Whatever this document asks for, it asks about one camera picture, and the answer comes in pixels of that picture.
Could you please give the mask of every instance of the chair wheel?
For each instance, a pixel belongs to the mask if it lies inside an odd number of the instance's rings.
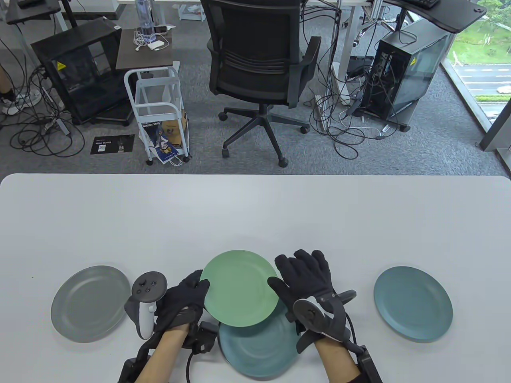
[[[282,157],[280,160],[278,160],[278,165],[280,167],[286,167],[287,164],[288,164],[287,159],[285,159],[284,157]]]

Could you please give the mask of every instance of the shoe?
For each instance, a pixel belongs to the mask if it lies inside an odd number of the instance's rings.
[[[30,92],[20,92],[16,97],[16,101],[4,100],[5,106],[2,112],[9,116],[14,116],[20,113],[23,109],[37,105],[41,101],[41,92],[36,89],[31,89]]]

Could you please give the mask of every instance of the chair base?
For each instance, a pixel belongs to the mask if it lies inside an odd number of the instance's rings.
[[[266,134],[270,138],[271,144],[275,149],[275,152],[278,156],[278,165],[280,167],[286,167],[288,165],[287,159],[282,155],[281,149],[278,146],[277,139],[273,134],[273,130],[271,129],[271,123],[280,123],[280,124],[288,124],[300,126],[300,132],[306,134],[310,130],[310,124],[305,121],[300,121],[298,119],[285,117],[279,114],[269,113],[269,111],[273,108],[273,105],[260,104],[259,110],[250,110],[250,109],[238,109],[238,108],[225,108],[223,112],[219,113],[218,118],[221,121],[225,121],[227,119],[227,114],[232,113],[238,116],[248,117],[251,120],[247,122],[240,130],[234,133],[231,137],[229,137],[224,143],[222,147],[222,157],[229,157],[229,149],[227,148],[230,144],[236,141],[238,138],[248,133],[250,130],[255,128],[256,126],[262,126],[266,131]]]

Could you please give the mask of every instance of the computer case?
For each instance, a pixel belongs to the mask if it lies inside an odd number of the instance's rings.
[[[361,109],[391,121],[394,114],[424,96],[449,46],[449,36],[421,19],[380,40]]]
[[[128,100],[120,41],[121,28],[101,17],[32,44],[75,123]]]

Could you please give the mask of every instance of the hand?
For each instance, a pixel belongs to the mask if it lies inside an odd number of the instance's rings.
[[[200,280],[202,270],[194,271],[181,283],[167,290],[163,298],[156,302],[156,324],[154,332],[190,324],[190,334],[197,331],[197,323],[202,316],[204,299],[210,282]]]
[[[319,298],[335,293],[328,262],[319,250],[314,250],[312,254],[298,250],[294,253],[294,258],[279,255],[275,258],[275,265],[289,287],[289,291],[284,293],[282,281],[275,277],[268,278],[268,284],[279,297],[283,294],[285,299],[290,296],[297,299],[310,296]]]

